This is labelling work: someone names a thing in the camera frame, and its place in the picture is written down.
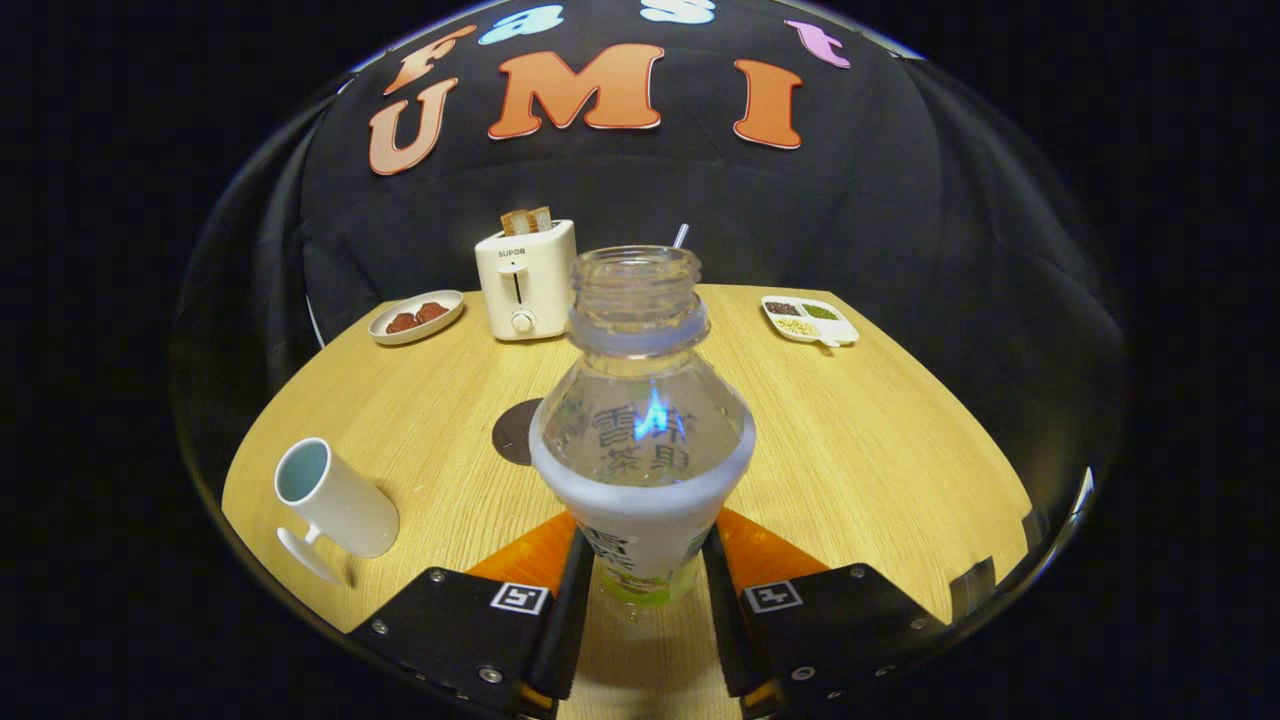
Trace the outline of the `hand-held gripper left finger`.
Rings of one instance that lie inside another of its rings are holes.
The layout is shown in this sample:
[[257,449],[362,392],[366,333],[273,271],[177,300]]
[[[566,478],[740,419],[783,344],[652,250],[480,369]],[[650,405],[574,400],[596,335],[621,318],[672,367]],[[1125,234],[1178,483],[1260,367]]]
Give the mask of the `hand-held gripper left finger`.
[[553,717],[572,691],[593,566],[561,512],[467,571],[424,570],[349,638],[440,717]]

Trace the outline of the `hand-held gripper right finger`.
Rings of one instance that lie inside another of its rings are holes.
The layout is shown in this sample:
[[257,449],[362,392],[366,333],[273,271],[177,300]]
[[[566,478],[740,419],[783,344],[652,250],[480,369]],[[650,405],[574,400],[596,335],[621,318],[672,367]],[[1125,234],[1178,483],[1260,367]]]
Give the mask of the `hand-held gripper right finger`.
[[948,629],[873,566],[831,568],[728,509],[701,560],[724,683],[745,717],[855,717]]

